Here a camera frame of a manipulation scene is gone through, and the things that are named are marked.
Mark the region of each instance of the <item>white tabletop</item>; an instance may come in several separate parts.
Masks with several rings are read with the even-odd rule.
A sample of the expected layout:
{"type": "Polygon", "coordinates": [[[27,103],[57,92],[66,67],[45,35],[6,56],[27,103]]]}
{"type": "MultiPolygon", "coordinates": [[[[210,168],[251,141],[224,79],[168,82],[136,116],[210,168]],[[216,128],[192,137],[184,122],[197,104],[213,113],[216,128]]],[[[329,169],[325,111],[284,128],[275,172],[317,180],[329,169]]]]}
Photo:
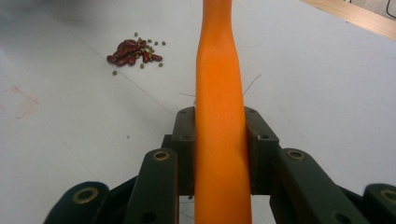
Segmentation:
{"type": "MultiPolygon", "coordinates": [[[[202,1],[0,0],[0,223],[42,223],[70,188],[111,189],[193,105],[202,1]],[[138,32],[164,67],[106,62],[138,32]],[[112,76],[113,70],[118,74],[112,76]]],[[[282,147],[362,194],[396,185],[396,43],[300,1],[234,1],[245,105],[282,147]]],[[[190,205],[180,223],[192,223],[190,205]]],[[[273,223],[253,197],[254,223],[273,223]]]]}

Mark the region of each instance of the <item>wooden edge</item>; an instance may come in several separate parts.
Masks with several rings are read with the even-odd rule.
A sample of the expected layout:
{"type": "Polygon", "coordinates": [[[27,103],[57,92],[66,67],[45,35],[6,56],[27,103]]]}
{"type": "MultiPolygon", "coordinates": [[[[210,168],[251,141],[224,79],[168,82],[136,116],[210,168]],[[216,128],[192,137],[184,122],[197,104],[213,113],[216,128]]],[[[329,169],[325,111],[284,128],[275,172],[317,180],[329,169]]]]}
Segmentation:
{"type": "Polygon", "coordinates": [[[343,0],[302,0],[365,30],[396,41],[396,21],[343,0]]]}

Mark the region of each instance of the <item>black cable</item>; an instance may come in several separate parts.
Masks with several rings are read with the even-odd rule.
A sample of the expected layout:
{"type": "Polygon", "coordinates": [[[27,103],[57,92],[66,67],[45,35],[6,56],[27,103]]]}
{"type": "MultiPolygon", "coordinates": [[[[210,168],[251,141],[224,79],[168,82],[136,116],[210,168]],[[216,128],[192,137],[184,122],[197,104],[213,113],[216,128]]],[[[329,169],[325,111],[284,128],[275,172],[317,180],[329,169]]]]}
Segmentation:
{"type": "Polygon", "coordinates": [[[388,4],[387,4],[387,13],[388,13],[388,15],[390,15],[391,17],[396,19],[396,16],[393,16],[392,14],[389,13],[389,3],[390,3],[390,0],[388,0],[388,4]]]}

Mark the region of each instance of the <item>table surface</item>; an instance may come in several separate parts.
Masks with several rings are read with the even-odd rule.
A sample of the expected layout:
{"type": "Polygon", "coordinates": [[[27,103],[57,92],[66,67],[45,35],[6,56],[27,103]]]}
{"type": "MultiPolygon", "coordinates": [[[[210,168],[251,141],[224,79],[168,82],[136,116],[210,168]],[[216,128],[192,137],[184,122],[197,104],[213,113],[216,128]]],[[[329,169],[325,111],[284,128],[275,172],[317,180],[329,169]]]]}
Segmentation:
{"type": "MultiPolygon", "coordinates": [[[[42,223],[74,185],[137,175],[193,105],[201,18],[191,0],[0,0],[0,223],[42,223]],[[106,62],[134,32],[166,41],[164,67],[106,62]]],[[[396,185],[395,42],[286,0],[234,1],[233,32],[245,105],[282,147],[359,194],[396,185]]],[[[274,223],[268,197],[252,203],[254,223],[274,223]]]]}

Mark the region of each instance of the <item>orange silicone utensil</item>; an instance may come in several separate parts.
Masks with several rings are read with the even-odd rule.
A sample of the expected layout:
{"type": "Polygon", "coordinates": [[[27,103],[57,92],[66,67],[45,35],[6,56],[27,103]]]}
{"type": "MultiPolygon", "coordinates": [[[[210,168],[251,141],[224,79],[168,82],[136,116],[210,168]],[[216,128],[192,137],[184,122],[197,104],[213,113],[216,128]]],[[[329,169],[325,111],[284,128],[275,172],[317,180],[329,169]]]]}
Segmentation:
{"type": "Polygon", "coordinates": [[[204,0],[196,75],[195,223],[251,223],[246,121],[231,0],[204,0]]]}

